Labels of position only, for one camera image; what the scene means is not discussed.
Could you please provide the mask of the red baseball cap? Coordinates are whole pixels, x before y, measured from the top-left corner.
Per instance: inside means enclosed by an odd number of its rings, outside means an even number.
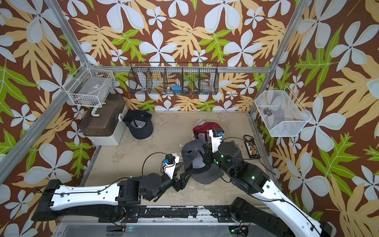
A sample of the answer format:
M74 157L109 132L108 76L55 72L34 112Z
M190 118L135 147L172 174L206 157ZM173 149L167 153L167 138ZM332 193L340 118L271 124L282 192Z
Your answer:
M205 143L211 143L211 137L209 135L209 131L213 129L222 129L222 127L218 123L207 123L202 126L195 126L192 129L194 139L199 139Z

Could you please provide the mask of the dark grey baseball cap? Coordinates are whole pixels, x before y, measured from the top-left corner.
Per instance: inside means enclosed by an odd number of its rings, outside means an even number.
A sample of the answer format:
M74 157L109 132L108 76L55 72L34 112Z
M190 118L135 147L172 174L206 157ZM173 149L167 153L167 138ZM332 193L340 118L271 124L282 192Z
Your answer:
M206 161L204 145L203 141L194 139L183 146L181 154L185 171L194 170L191 177L202 185L209 185L223 177L224 173L216 163Z

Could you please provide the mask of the black baseball cap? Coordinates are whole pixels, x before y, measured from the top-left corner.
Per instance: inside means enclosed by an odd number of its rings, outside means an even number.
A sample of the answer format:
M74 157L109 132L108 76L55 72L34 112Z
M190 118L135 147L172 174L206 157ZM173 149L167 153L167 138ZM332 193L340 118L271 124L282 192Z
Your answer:
M152 114L142 110L128 111L123 122L129 128L131 135L143 140L153 134Z

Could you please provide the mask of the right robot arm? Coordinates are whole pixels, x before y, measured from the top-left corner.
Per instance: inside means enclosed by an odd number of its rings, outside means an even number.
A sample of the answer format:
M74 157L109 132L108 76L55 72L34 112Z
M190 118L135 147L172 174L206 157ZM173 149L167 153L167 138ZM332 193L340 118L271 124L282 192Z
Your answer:
M283 195L269 176L258 166L234 156L235 145L224 142L224 131L209 130L213 163L231 180L231 183L249 196L262 201L282 220L296 237L331 237L335 228L320 223L299 209Z

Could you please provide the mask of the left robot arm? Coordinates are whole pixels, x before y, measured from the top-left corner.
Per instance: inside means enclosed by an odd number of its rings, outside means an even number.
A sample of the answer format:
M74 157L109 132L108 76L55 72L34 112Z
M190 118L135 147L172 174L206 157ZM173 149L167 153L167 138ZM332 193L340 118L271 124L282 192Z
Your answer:
M127 208L140 205L142 200L156 202L170 188L183 190L194 173L192 169L178 175L184 166L179 156L169 154L162 168L163 174L150 173L125 177L103 186L72 187L59 179L52 179L41 194L32 221L45 222L60 216L97 217L99 222L111 223L124 218Z

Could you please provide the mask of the white cap under pile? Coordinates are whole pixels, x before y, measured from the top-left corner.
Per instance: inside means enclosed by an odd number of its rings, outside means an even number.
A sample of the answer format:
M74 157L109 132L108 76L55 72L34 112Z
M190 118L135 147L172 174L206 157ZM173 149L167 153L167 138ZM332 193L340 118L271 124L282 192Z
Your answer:
M199 119L196 122L195 126L202 126L202 125L207 124L207 123L215 123L215 122L212 120L207 120L207 119Z

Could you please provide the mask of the black parallel charging board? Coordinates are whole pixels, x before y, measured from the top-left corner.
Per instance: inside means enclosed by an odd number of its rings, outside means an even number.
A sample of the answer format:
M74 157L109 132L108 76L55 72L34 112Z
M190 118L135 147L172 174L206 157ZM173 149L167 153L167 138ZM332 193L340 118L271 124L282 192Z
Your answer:
M243 140L244 140L244 144L245 144L249 159L259 160L261 157L256 147L254 137L251 135L244 135Z

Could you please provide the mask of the white box with brown lid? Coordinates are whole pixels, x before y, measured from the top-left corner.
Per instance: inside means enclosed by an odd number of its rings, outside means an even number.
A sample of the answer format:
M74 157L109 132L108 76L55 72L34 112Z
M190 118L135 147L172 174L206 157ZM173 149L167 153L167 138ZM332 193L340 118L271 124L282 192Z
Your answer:
M90 109L79 129L94 146L117 146L126 128L123 119L127 111L123 97L110 94L101 108Z

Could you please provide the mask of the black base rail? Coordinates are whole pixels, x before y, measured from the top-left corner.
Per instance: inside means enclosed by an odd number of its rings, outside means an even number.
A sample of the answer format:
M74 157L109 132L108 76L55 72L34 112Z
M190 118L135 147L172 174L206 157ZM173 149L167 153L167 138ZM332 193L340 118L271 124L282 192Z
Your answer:
M123 213L126 223L141 223L143 219L202 220L216 223L233 222L228 205L137 205Z

